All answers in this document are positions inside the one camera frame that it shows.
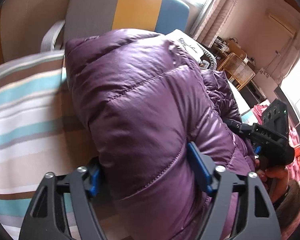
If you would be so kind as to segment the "person's right hand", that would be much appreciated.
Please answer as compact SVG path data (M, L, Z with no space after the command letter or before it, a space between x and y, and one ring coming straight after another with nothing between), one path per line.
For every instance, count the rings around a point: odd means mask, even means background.
M271 202L276 202L288 189L289 172L285 166L260 169L260 160L255 159L255 170L264 187L268 190Z

